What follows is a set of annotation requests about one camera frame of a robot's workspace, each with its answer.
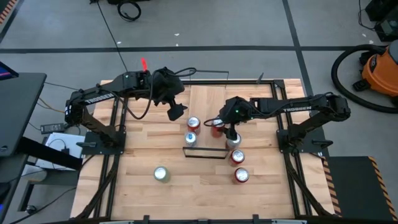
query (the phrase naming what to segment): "red tag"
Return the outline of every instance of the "red tag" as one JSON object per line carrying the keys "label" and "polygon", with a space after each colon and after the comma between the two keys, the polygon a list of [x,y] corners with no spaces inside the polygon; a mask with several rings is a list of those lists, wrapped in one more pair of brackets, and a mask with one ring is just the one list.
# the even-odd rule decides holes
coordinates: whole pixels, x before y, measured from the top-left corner
{"label": "red tag", "polygon": [[146,71],[147,69],[147,62],[145,61],[145,58],[141,58],[141,64],[142,64],[142,70]]}

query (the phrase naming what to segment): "can lid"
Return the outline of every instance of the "can lid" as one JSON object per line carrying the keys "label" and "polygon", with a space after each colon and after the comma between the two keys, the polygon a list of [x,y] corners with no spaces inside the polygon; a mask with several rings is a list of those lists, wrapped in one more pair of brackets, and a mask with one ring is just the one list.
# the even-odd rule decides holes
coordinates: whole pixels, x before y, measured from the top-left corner
{"label": "can lid", "polygon": [[222,119],[216,119],[213,121],[213,125],[216,127],[222,127],[224,125],[224,123],[223,123]]}
{"label": "can lid", "polygon": [[235,171],[235,177],[238,181],[244,182],[249,179],[249,171],[245,168],[238,168]]}
{"label": "can lid", "polygon": [[235,143],[235,144],[237,144],[237,143],[239,143],[239,142],[241,142],[241,135],[240,134],[238,134],[238,133],[236,133],[236,140],[231,140],[233,143]]}
{"label": "can lid", "polygon": [[197,140],[197,135],[195,133],[193,133],[193,132],[188,132],[185,135],[185,141],[186,142],[191,143],[191,142],[195,142],[196,140]]}
{"label": "can lid", "polygon": [[232,152],[232,159],[236,162],[242,162],[244,160],[244,153],[237,149]]}
{"label": "can lid", "polygon": [[156,167],[155,173],[154,173],[156,179],[161,180],[166,177],[166,174],[167,174],[166,168]]}
{"label": "can lid", "polygon": [[191,117],[188,119],[188,125],[190,127],[197,127],[197,126],[199,126],[199,124],[200,124],[200,121],[199,121],[199,118],[197,118],[197,117]]}

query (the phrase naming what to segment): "black mat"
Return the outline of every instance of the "black mat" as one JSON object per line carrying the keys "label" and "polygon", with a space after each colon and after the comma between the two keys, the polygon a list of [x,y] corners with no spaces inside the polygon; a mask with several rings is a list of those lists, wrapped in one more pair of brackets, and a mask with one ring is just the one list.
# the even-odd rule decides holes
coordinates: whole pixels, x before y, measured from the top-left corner
{"label": "black mat", "polygon": [[327,157],[326,161],[333,179],[333,185],[329,185],[331,196],[333,198],[335,192],[338,202],[333,204],[335,210],[341,210],[339,215],[345,218],[397,220],[372,157]]}

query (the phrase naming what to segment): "orange vacuum cleaner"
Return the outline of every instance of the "orange vacuum cleaner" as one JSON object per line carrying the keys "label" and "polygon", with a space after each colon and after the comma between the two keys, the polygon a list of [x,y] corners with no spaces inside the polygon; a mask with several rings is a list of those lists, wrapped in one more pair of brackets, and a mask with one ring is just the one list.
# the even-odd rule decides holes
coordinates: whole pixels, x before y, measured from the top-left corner
{"label": "orange vacuum cleaner", "polygon": [[339,81],[337,76],[340,63],[354,52],[364,51],[359,62],[364,66],[362,79],[353,84],[355,91],[372,89],[382,94],[391,96],[394,105],[398,106],[398,40],[393,41],[390,46],[378,47],[364,44],[353,47],[343,52],[334,62],[331,69],[333,84],[341,94],[352,101],[372,110],[384,113],[398,113],[398,108],[377,105],[368,102],[352,92],[348,91]]}

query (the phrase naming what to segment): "red soda can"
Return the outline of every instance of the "red soda can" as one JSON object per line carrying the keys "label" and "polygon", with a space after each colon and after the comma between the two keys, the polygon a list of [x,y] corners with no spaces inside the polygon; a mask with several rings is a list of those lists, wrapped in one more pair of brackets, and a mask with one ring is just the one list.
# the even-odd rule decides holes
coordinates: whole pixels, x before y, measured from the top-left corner
{"label": "red soda can", "polygon": [[225,148],[229,149],[229,150],[234,150],[237,149],[239,147],[239,145],[242,142],[242,138],[240,134],[237,134],[237,138],[236,140],[231,140],[231,139],[227,139],[225,142]]}
{"label": "red soda can", "polygon": [[229,156],[229,164],[233,167],[238,166],[244,161],[244,153],[242,150],[235,149]]}
{"label": "red soda can", "polygon": [[187,121],[188,130],[199,135],[200,133],[200,120],[197,117],[190,117]]}
{"label": "red soda can", "polygon": [[211,123],[211,135],[214,138],[219,138],[223,135],[225,124],[221,119],[216,119]]}
{"label": "red soda can", "polygon": [[249,180],[249,171],[245,168],[237,168],[232,176],[234,184],[243,184]]}

